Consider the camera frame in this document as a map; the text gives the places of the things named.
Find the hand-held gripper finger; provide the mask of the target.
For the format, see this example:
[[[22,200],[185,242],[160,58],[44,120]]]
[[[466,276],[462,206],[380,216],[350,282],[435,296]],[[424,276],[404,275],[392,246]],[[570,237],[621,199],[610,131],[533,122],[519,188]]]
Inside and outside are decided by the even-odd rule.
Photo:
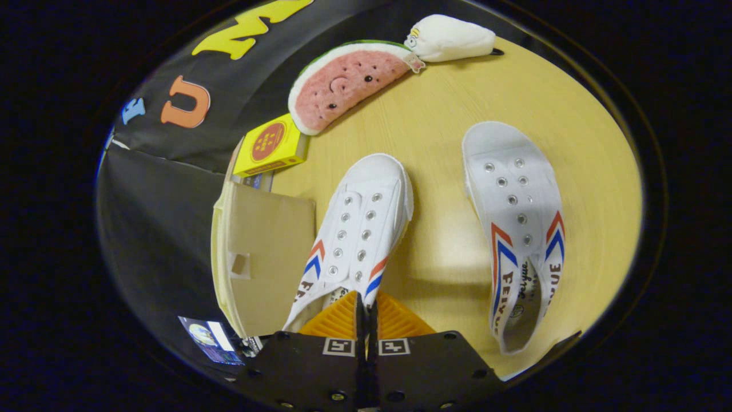
[[[356,411],[367,398],[363,300],[351,292],[319,313],[346,310],[346,337],[278,331],[236,376],[234,388],[261,411]]]
[[[466,411],[504,382],[459,331],[434,331],[381,294],[369,311],[369,401],[379,411]]]

